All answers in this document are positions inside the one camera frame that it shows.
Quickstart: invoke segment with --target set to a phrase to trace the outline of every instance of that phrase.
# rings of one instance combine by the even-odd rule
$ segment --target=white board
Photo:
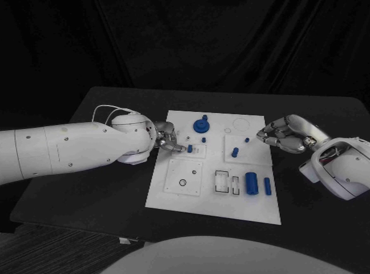
[[[201,119],[204,114],[207,115],[210,130],[200,134],[193,130],[193,123]],[[206,156],[194,159],[194,157],[188,156],[187,151],[178,154],[159,149],[145,207],[280,224],[269,146],[262,142],[252,142],[256,132],[265,126],[263,117],[169,110],[167,121],[174,124],[177,142],[185,147],[188,144],[193,146],[206,145]],[[257,157],[252,159],[252,164],[224,161],[226,135],[240,136],[234,137],[234,142],[236,138],[250,138],[246,149],[253,152],[257,151],[259,161]],[[198,196],[164,192],[171,159],[201,162]],[[231,180],[233,176],[239,177],[239,195],[231,195],[230,193],[216,194],[216,171],[227,171],[229,180]],[[247,172],[255,172],[257,175],[257,195],[246,194],[244,173]],[[269,178],[270,181],[270,196],[265,194],[263,178]]]

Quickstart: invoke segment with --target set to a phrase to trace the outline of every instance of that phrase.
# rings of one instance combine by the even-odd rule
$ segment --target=black table
[[[344,97],[230,94],[95,87],[70,120],[89,122],[93,109],[112,104],[165,120],[168,110],[263,115],[269,122],[298,114],[331,137],[370,141],[370,116],[358,100]],[[105,122],[110,109],[99,111]],[[93,170],[35,178],[11,220],[161,241],[193,235],[259,241],[298,251],[341,268],[370,273],[370,191],[350,201],[298,172],[311,153],[270,149],[282,225],[145,208],[158,151],[131,166],[118,162]]]

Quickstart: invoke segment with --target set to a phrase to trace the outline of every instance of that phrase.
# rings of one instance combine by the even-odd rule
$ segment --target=blue object
[[[233,152],[231,152],[231,157],[233,158],[236,158],[237,153],[239,153],[239,148],[234,147],[233,148]]]
[[[203,115],[203,118],[194,122],[193,129],[197,133],[207,132],[207,130],[210,129],[210,123],[207,122],[207,115]]]
[[[269,178],[265,178],[265,194],[270,195]]]
[[[253,172],[244,173],[244,184],[246,184],[246,194],[256,195],[259,193],[256,173]]]

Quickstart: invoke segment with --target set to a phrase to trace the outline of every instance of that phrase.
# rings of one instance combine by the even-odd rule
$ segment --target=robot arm
[[[146,161],[151,149],[184,151],[175,143],[174,126],[155,122],[138,112],[102,123],[0,131],[0,185],[44,175]]]
[[[299,171],[312,183],[321,181],[327,189],[344,200],[353,199],[370,189],[370,143],[358,138],[335,138],[304,118],[289,115],[272,123],[256,134],[266,144],[283,151],[314,151]]]

